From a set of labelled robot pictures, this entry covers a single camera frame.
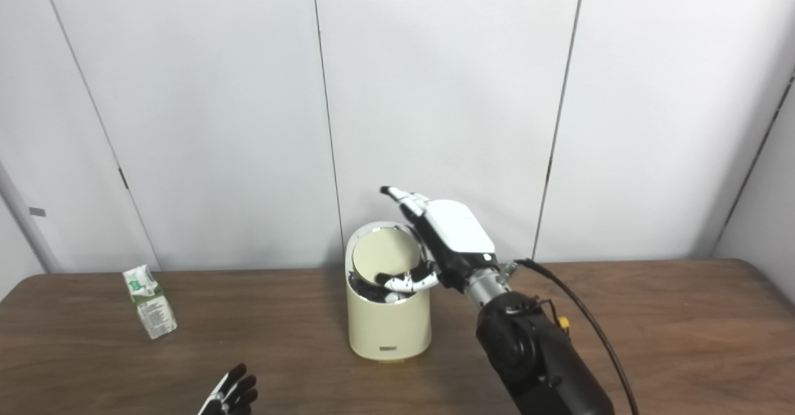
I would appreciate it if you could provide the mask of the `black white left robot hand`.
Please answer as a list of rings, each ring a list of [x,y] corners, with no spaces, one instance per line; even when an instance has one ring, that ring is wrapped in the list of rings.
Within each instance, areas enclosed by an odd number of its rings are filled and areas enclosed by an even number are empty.
[[[225,373],[197,414],[252,414],[257,399],[257,378],[241,362]]]

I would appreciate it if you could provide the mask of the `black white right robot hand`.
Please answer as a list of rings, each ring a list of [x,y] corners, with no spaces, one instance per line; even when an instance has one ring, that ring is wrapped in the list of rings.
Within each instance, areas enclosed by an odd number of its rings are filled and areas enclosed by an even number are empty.
[[[393,186],[379,191],[397,203],[430,258],[404,273],[376,273],[375,284],[398,293],[443,285],[463,294],[481,271],[499,271],[495,245],[468,206],[449,199],[430,200]]]

